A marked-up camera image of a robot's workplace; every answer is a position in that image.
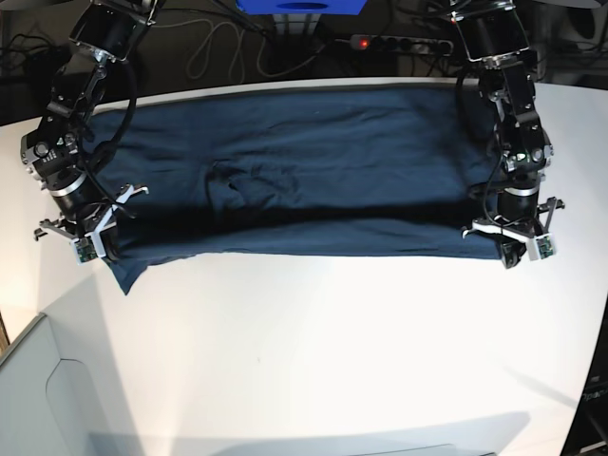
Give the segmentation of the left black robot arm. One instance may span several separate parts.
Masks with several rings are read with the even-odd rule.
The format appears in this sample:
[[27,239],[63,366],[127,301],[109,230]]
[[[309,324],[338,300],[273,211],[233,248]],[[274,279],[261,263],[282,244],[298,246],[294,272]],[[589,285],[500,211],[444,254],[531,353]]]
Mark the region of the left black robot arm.
[[473,73],[495,118],[487,150],[496,163],[487,181],[470,189],[484,214],[463,234],[494,238],[507,269],[524,256],[547,259],[556,253],[550,222],[564,203],[539,200],[553,146],[535,107],[533,67],[525,60],[530,45],[516,7],[511,1],[452,1],[448,14],[468,62],[457,85]]

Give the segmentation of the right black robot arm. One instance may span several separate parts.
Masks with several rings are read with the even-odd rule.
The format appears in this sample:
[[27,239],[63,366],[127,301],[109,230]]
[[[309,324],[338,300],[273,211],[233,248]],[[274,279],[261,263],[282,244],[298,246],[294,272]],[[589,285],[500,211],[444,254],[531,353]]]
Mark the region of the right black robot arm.
[[[79,263],[117,259],[117,216],[132,218],[128,200],[147,192],[126,184],[110,192],[98,180],[132,123],[137,78],[129,54],[155,25],[162,1],[93,1],[69,35],[75,46],[56,72],[46,112],[38,127],[22,138],[20,160],[26,172],[48,191],[59,208],[56,220],[40,221],[34,237],[54,233],[68,240]],[[87,151],[95,135],[90,120],[105,95],[108,69],[124,69],[128,104],[112,137]]]

